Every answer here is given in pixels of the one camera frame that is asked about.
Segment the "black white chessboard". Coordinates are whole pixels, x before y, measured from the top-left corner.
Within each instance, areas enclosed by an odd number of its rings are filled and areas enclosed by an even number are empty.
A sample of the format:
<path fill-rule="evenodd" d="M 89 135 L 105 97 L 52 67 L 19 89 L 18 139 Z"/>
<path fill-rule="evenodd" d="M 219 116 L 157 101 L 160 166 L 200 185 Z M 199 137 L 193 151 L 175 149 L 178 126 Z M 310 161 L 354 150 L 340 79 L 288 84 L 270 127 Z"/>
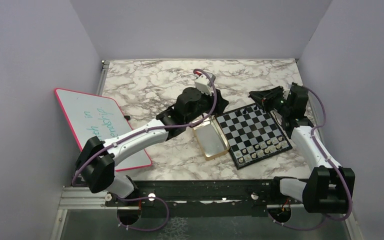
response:
<path fill-rule="evenodd" d="M 254 111 L 255 106 L 258 105 L 245 105 L 216 117 L 229 143 L 229 154 L 238 170 L 293 148 L 273 115 L 259 106 L 258 110 Z M 261 157 L 257 154 L 260 150 L 264 152 Z M 256 153 L 257 158 L 252 158 L 252 153 Z M 246 155 L 250 156 L 250 161 L 240 164 L 238 159 L 245 158 Z"/>

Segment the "black table front rail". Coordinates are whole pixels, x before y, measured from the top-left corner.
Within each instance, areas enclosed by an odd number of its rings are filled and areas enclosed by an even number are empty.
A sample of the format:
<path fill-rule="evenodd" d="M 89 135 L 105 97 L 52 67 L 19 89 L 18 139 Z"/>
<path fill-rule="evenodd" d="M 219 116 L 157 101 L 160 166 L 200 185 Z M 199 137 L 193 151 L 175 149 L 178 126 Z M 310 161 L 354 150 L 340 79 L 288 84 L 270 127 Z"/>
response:
<path fill-rule="evenodd" d="M 269 179 L 254 180 L 137 180 L 131 202 L 107 190 L 92 194 L 73 190 L 87 208 L 116 210 L 122 216 L 142 218 L 267 217 L 288 215 L 302 204 L 291 197 L 275 198 Z"/>

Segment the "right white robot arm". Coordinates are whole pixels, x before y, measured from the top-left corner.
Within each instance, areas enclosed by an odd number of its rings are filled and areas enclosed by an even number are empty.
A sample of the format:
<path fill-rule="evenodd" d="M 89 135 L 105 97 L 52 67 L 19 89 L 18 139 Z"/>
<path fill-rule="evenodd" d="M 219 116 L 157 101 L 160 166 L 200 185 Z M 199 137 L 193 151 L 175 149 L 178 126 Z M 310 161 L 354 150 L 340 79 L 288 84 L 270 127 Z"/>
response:
<path fill-rule="evenodd" d="M 353 209 L 355 173 L 343 167 L 329 153 L 318 137 L 316 130 L 323 127 L 306 116 L 309 94 L 316 93 L 306 86 L 293 82 L 287 96 L 284 88 L 277 86 L 268 90 L 250 91 L 251 98 L 265 112 L 276 111 L 281 116 L 281 127 L 295 143 L 311 171 L 307 180 L 293 177 L 275 177 L 268 190 L 269 199 L 280 204 L 288 197 L 301 202 L 309 213 L 349 216 Z"/>

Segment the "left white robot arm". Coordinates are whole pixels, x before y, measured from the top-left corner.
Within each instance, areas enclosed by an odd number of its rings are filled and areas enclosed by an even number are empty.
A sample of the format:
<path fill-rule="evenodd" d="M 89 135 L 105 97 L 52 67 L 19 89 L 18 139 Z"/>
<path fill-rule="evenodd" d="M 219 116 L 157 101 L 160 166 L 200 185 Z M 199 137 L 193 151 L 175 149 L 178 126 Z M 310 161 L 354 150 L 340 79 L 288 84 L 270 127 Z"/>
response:
<path fill-rule="evenodd" d="M 228 104 L 219 89 L 205 94 L 194 87 L 185 88 L 173 105 L 144 126 L 110 139 L 89 138 L 76 161 L 72 185 L 81 176 L 91 193 L 107 191 L 124 205 L 132 205 L 137 200 L 137 187 L 129 176 L 117 175 L 115 167 L 137 152 L 202 123 L 202 119 L 197 120 L 199 116 L 222 114 Z"/>

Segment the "gold metal tin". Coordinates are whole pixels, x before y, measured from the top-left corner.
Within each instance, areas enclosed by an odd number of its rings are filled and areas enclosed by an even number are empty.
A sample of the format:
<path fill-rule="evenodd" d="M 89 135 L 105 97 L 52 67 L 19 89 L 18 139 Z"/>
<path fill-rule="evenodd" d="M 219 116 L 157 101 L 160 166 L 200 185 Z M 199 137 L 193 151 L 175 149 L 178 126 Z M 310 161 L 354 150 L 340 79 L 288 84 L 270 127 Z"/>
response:
<path fill-rule="evenodd" d="M 193 127 L 192 131 L 206 161 L 214 160 L 229 152 L 228 140 L 214 116 Z"/>

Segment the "red framed whiteboard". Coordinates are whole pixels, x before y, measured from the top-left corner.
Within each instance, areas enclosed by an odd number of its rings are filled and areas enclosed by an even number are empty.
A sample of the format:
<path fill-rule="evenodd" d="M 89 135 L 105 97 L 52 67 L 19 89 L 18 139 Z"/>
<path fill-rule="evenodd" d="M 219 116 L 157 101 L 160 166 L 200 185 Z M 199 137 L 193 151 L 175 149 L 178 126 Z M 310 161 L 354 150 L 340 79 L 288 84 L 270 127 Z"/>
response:
<path fill-rule="evenodd" d="M 56 99 L 80 150 L 88 139 L 120 137 L 132 130 L 117 102 L 105 96 L 56 88 Z"/>

